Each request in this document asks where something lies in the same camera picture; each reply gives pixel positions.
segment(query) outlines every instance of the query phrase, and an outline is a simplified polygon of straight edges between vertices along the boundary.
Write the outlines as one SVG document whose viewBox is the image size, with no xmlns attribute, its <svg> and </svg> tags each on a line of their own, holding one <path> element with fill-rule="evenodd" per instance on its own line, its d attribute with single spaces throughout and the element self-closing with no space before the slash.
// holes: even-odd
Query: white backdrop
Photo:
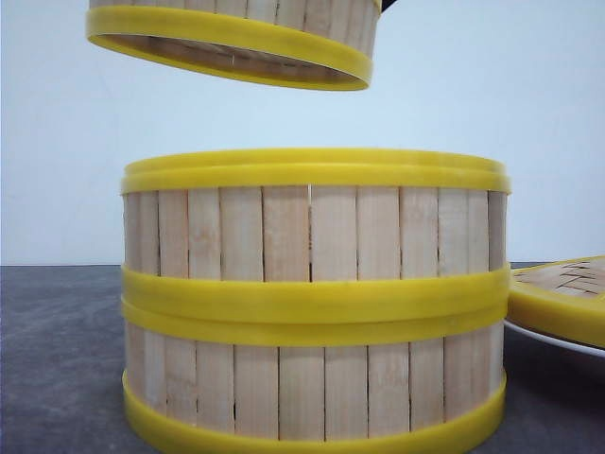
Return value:
<svg viewBox="0 0 605 454">
<path fill-rule="evenodd" d="M 507 164 L 509 258 L 605 253 L 605 2 L 400 0 L 371 89 L 211 78 L 84 39 L 85 0 L 2 1 L 2 262 L 122 260 L 123 166 L 204 149 L 426 148 Z"/>
</svg>

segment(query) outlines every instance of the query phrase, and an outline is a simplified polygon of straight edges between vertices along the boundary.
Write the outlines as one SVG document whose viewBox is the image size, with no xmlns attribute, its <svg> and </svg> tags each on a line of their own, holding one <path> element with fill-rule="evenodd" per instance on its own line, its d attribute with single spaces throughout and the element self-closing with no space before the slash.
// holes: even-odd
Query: yellow band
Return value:
<svg viewBox="0 0 605 454">
<path fill-rule="evenodd" d="M 167 418 L 138 400 L 122 378 L 126 417 L 132 429 L 166 454 L 457 454 L 467 452 L 497 429 L 504 414 L 506 378 L 480 407 L 444 424 L 386 437 L 333 442 L 251 438 L 196 428 Z"/>
<path fill-rule="evenodd" d="M 510 192 L 504 167 L 474 156 L 383 148 L 272 148 L 206 151 L 133 163 L 126 168 L 122 193 L 288 184 Z"/>
<path fill-rule="evenodd" d="M 509 268 L 388 281 L 241 282 L 123 269 L 122 312 L 146 329 L 250 345 L 358 345 L 459 334 L 506 315 Z"/>
<path fill-rule="evenodd" d="M 598 257 L 575 258 L 540 267 L 515 270 L 514 274 Z M 513 279 L 508 318 L 517 324 L 560 338 L 605 348 L 605 293 L 594 298 L 564 295 Z"/>
<path fill-rule="evenodd" d="M 94 44 L 133 57 L 249 82 L 315 90 L 360 90 L 368 87 L 372 74 L 372 61 L 348 45 L 294 28 L 193 9 L 144 6 L 93 8 L 87 14 L 86 34 Z M 241 72 L 188 61 L 185 57 L 162 56 L 134 44 L 118 42 L 112 35 L 155 36 L 222 44 L 312 62 L 351 77 L 311 81 L 286 75 Z"/>
</svg>

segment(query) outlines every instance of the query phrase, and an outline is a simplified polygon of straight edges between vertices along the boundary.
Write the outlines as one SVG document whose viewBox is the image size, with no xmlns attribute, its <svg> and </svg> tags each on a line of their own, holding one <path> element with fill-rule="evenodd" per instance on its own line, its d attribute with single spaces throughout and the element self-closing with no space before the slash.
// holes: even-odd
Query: gray table surface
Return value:
<svg viewBox="0 0 605 454">
<path fill-rule="evenodd" d="M 2 452 L 153 453 L 122 413 L 120 270 L 2 269 Z M 473 452 L 605 453 L 605 386 L 507 330 L 506 417 Z"/>
</svg>

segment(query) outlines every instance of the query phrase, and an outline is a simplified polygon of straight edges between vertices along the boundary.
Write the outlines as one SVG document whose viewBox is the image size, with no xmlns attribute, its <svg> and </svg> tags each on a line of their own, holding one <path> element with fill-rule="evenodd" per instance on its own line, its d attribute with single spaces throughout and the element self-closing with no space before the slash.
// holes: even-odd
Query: bamboo steamer basket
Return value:
<svg viewBox="0 0 605 454">
<path fill-rule="evenodd" d="M 183 69 L 321 90 L 366 88 L 380 0 L 91 0 L 94 44 Z"/>
<path fill-rule="evenodd" d="M 463 452 L 503 411 L 509 182 L 439 152 L 127 166 L 126 413 L 166 453 Z"/>
</svg>

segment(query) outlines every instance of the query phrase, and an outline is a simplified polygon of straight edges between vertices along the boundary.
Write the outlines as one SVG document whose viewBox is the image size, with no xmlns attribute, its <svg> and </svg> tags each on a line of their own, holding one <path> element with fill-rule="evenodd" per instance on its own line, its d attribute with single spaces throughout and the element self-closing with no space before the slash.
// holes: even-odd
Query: wooden slat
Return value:
<svg viewBox="0 0 605 454">
<path fill-rule="evenodd" d="M 265 280 L 309 280 L 307 186 L 263 188 Z M 280 439 L 323 440 L 323 349 L 282 347 Z"/>
<path fill-rule="evenodd" d="M 160 273 L 189 277 L 187 191 L 159 192 Z M 180 421 L 197 422 L 196 343 L 165 338 L 166 412 Z"/>
<path fill-rule="evenodd" d="M 371 57 L 374 52 L 374 43 L 376 40 L 376 29 L 378 26 L 378 19 L 380 18 L 380 9 L 374 8 L 372 12 L 372 32 L 370 33 L 370 40 L 368 42 L 368 47 L 366 48 L 366 54 Z"/>
<path fill-rule="evenodd" d="M 156 0 L 158 7 L 185 8 L 185 0 Z"/>
<path fill-rule="evenodd" d="M 301 0 L 280 0 L 275 24 L 302 30 L 306 3 Z"/>
<path fill-rule="evenodd" d="M 263 280 L 263 216 L 260 187 L 220 189 L 222 277 Z M 278 437 L 277 348 L 234 348 L 235 433 Z"/>
<path fill-rule="evenodd" d="M 216 12 L 230 16 L 246 17 L 247 0 L 216 0 Z"/>
<path fill-rule="evenodd" d="M 145 333 L 143 328 L 124 321 L 126 368 L 129 386 L 139 398 L 145 397 Z"/>
<path fill-rule="evenodd" d="M 233 346 L 198 341 L 198 426 L 234 433 Z"/>
<path fill-rule="evenodd" d="M 372 41 L 373 34 L 375 32 L 375 21 L 374 21 L 374 11 L 376 9 L 376 5 L 373 1 L 366 1 L 364 4 L 364 16 L 363 16 L 363 26 L 361 29 L 361 37 L 359 39 L 359 50 L 366 54 L 368 57 L 372 57 Z"/>
<path fill-rule="evenodd" d="M 601 293 L 603 291 L 603 286 L 599 284 L 599 282 L 597 282 L 595 279 L 586 279 L 583 277 L 568 282 L 564 286 L 570 288 L 578 288 L 580 290 L 592 291 L 593 293 Z"/>
<path fill-rule="evenodd" d="M 216 11 L 216 1 L 220 0 L 185 0 L 187 9 L 196 9 L 198 11 Z"/>
<path fill-rule="evenodd" d="M 110 7 L 113 5 L 113 0 L 90 0 L 90 8 L 96 7 Z"/>
<path fill-rule="evenodd" d="M 131 270 L 141 269 L 141 194 L 124 196 L 124 263 Z M 144 382 L 144 333 L 132 323 L 124 323 L 125 360 L 132 391 L 142 397 Z"/>
<path fill-rule="evenodd" d="M 490 234 L 487 191 L 470 190 L 469 197 L 469 273 L 490 269 Z M 485 402 L 490 394 L 489 327 L 475 330 L 473 337 L 472 389 L 473 405 Z"/>
<path fill-rule="evenodd" d="M 563 295 L 571 295 L 571 296 L 585 296 L 587 291 L 581 290 L 579 288 L 570 288 L 570 287 L 559 287 L 555 288 L 557 293 L 561 293 Z"/>
<path fill-rule="evenodd" d="M 468 272 L 468 191 L 439 190 L 440 276 Z M 462 415 L 473 406 L 473 335 L 448 336 L 444 343 L 445 420 Z"/>
<path fill-rule="evenodd" d="M 248 0 L 248 18 L 275 24 L 277 0 Z"/>
<path fill-rule="evenodd" d="M 189 277 L 220 279 L 218 189 L 192 189 L 188 197 Z"/>
<path fill-rule="evenodd" d="M 399 279 L 399 189 L 357 189 L 359 280 Z M 369 437 L 409 431 L 408 343 L 368 347 Z"/>
<path fill-rule="evenodd" d="M 217 188 L 188 197 L 189 277 L 220 279 L 220 209 Z M 198 426 L 233 433 L 233 346 L 196 342 Z"/>
<path fill-rule="evenodd" d="M 160 237 L 158 234 L 158 193 L 141 193 L 141 272 L 160 272 Z"/>
<path fill-rule="evenodd" d="M 366 0 L 350 0 L 351 11 L 349 14 L 349 25 L 347 26 L 347 38 L 345 43 L 355 49 L 361 48 L 361 37 L 366 14 Z"/>
<path fill-rule="evenodd" d="M 438 192 L 405 187 L 400 193 L 402 278 L 438 274 Z M 409 344 L 410 428 L 443 422 L 443 338 Z"/>
<path fill-rule="evenodd" d="M 355 188 L 311 188 L 312 280 L 357 276 Z M 367 347 L 325 349 L 325 439 L 368 435 Z"/>
<path fill-rule="evenodd" d="M 507 195 L 502 192 L 488 193 L 488 221 L 490 229 L 490 271 L 502 268 L 506 262 Z M 504 349 L 504 323 L 490 327 L 490 393 L 495 392 L 502 381 L 502 356 Z"/>
<path fill-rule="evenodd" d="M 158 193 L 141 193 L 141 272 L 160 273 Z M 166 413 L 165 337 L 145 330 L 145 400 L 161 414 Z"/>
<path fill-rule="evenodd" d="M 303 30 L 328 37 L 330 32 L 330 0 L 306 0 Z"/>
<path fill-rule="evenodd" d="M 124 264 L 135 271 L 141 269 L 140 198 L 138 192 L 124 196 Z"/>
<path fill-rule="evenodd" d="M 351 2 L 332 2 L 328 38 L 340 43 L 346 43 L 351 7 Z"/>
</svg>

